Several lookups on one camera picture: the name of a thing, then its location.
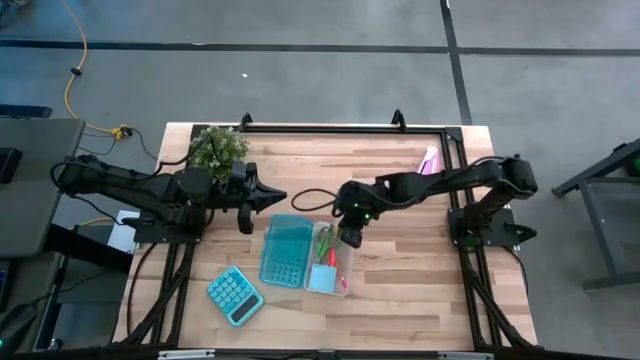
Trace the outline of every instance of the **calculator display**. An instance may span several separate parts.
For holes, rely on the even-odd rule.
[[[247,314],[247,312],[249,312],[249,310],[251,310],[251,308],[253,308],[256,304],[258,303],[258,297],[255,295],[251,295],[251,297],[249,297],[247,299],[247,301],[244,302],[244,304],[242,304],[238,310],[236,310],[233,314],[231,314],[231,319],[233,319],[233,321],[238,322],[240,319],[242,319],[243,316],[245,316]]]

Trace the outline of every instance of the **potted plant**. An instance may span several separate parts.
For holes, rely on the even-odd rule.
[[[213,145],[207,137],[211,136]],[[242,162],[249,142],[233,128],[208,127],[200,135],[191,141],[195,146],[201,141],[204,143],[191,157],[191,166],[209,170],[220,182],[226,182],[231,175],[231,165],[234,162]]]

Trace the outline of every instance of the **black cable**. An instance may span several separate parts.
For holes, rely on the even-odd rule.
[[[108,269],[104,269],[101,272],[97,273],[96,275],[84,278],[84,279],[78,281],[77,283],[75,283],[74,285],[72,285],[72,286],[70,286],[70,287],[68,287],[68,288],[66,288],[64,290],[58,291],[58,295],[62,294],[62,293],[65,293],[65,292],[68,292],[68,291],[71,291],[71,290],[77,288],[78,286],[82,285],[83,283],[85,283],[85,282],[87,282],[89,280],[93,280],[93,279],[95,279],[97,277],[100,277],[100,276],[104,275],[105,273],[107,273],[107,271],[109,271],[109,270]],[[40,300],[42,300],[44,298],[48,298],[48,297],[52,296],[54,293],[55,293],[55,291],[52,291],[52,292],[50,292],[50,293],[48,293],[46,295],[40,296],[39,298],[36,298],[35,300],[31,301],[29,304],[35,305],[35,303],[37,303],[38,301],[40,301]]]
[[[214,209],[209,210],[209,219],[207,219],[207,223],[205,224],[205,226],[209,226],[213,222],[213,212]]]
[[[160,174],[160,171],[162,171],[162,167],[165,165],[168,166],[176,166],[176,165],[180,165],[184,162],[186,162],[187,160],[189,160],[190,157],[193,156],[193,154],[196,153],[196,151],[198,151],[198,149],[202,146],[202,144],[204,144],[205,140],[207,140],[207,138],[203,138],[202,140],[200,140],[200,142],[198,142],[188,153],[187,155],[185,155],[182,159],[178,160],[178,161],[160,161],[158,163],[158,169],[156,171],[154,171],[151,175],[138,179],[136,181],[140,181],[140,180],[147,180],[147,179],[151,179],[152,177],[157,176],[158,174]]]
[[[297,353],[297,354],[291,354],[291,355],[287,355],[285,357],[281,357],[281,358],[265,358],[265,357],[249,357],[250,359],[254,359],[254,360],[290,360],[290,359],[295,359],[295,358],[301,358],[301,359],[315,359],[317,356],[314,353]]]
[[[106,152],[97,152],[97,151],[92,151],[86,148],[83,148],[82,146],[78,146],[78,149],[82,150],[82,151],[86,151],[89,154],[93,154],[93,155],[98,155],[98,156],[105,156],[105,155],[109,155],[111,153],[111,151],[113,150],[113,148],[116,146],[116,137],[115,136],[111,136],[113,138],[113,142],[111,143],[111,147],[109,147],[109,150],[107,150]]]
[[[524,289],[527,292],[527,297],[528,297],[529,296],[529,280],[527,279],[527,270],[524,268],[524,263],[522,262],[522,259],[520,259],[518,254],[516,254],[516,252],[510,247],[504,246],[503,248],[507,250],[511,255],[513,255],[513,257],[520,264],[520,269],[522,269],[522,279],[524,280]]]
[[[89,133],[82,133],[82,136],[89,136],[89,137],[113,137],[113,135],[97,135],[97,134],[89,134]]]
[[[118,219],[116,219],[115,217],[111,216],[110,214],[108,214],[108,213],[106,213],[106,212],[102,211],[99,207],[97,207],[97,206],[96,206],[96,205],[94,205],[91,201],[89,201],[89,200],[87,200],[87,199],[85,199],[85,198],[81,198],[81,197],[79,197],[79,196],[74,196],[74,197],[72,197],[72,199],[78,199],[78,200],[80,200],[80,201],[82,201],[82,202],[85,202],[85,203],[89,204],[89,205],[90,205],[92,208],[94,208],[97,212],[99,212],[100,214],[102,214],[102,215],[104,215],[104,216],[106,216],[106,217],[110,218],[111,220],[113,220],[113,222],[115,222],[115,223],[116,223],[116,224],[118,224],[118,225],[126,225],[126,224],[123,224],[123,223],[121,223],[120,221],[118,221]]]
[[[331,201],[329,201],[329,202],[328,202],[328,203],[326,203],[326,204],[322,204],[322,205],[319,205],[319,206],[316,206],[316,207],[312,207],[312,208],[300,208],[300,207],[298,207],[298,206],[294,203],[294,202],[296,201],[296,199],[297,199],[299,196],[304,195],[304,194],[306,194],[306,193],[310,193],[310,192],[321,192],[321,193],[325,193],[325,194],[327,194],[327,195],[331,195],[331,196],[333,196],[333,198],[334,198],[334,199],[333,199],[333,200],[331,200]],[[312,189],[303,190],[303,191],[301,191],[301,192],[297,193],[297,194],[296,194],[296,195],[291,199],[291,207],[292,207],[292,208],[294,208],[294,209],[296,209],[296,210],[298,210],[298,211],[301,211],[301,212],[316,211],[316,210],[324,209],[324,208],[326,208],[327,206],[331,206],[331,205],[333,205],[333,203],[336,201],[336,199],[337,199],[337,198],[338,198],[338,195],[336,195],[336,194],[332,193],[332,192],[331,192],[331,191],[329,191],[329,190],[319,189],[319,188],[312,188]]]
[[[211,152],[213,152],[213,156],[216,157],[216,160],[218,160],[218,162],[221,165],[231,167],[231,164],[229,164],[228,162],[220,160],[220,154],[218,154],[218,150],[216,150],[216,145],[213,142],[213,136],[211,136],[211,134],[209,134],[208,137],[209,137],[209,140],[211,141]]]
[[[134,133],[138,134],[138,136],[140,136],[140,144],[142,145],[142,150],[144,150],[144,152],[147,153],[147,155],[149,155],[149,157],[151,157],[153,160],[158,161],[158,157],[153,155],[151,151],[147,149],[147,145],[144,143],[144,136],[142,136],[142,133],[140,132],[140,130],[132,127],[130,127],[129,129]]]
[[[151,244],[147,250],[145,250],[144,254],[140,258],[140,262],[138,266],[136,266],[136,271],[133,273],[133,278],[131,279],[131,286],[129,286],[129,295],[127,296],[127,336],[131,335],[131,298],[133,298],[133,287],[136,285],[136,280],[138,280],[138,275],[140,274],[140,269],[142,268],[142,264],[147,259],[149,254],[151,254],[151,250],[158,245],[157,243]]]

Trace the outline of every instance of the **teal calculator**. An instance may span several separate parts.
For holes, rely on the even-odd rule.
[[[264,304],[262,296],[235,266],[207,287],[207,294],[232,326],[242,326]]]

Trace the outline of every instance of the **black table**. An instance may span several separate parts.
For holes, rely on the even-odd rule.
[[[77,119],[0,119],[0,147],[15,147],[23,154],[12,181],[0,184],[0,259],[16,263],[4,311],[49,294],[61,254],[128,273],[130,254],[51,224],[60,193],[49,171],[75,155],[84,126]],[[38,316],[19,352],[34,349],[47,309],[54,305],[50,299],[36,304]]]

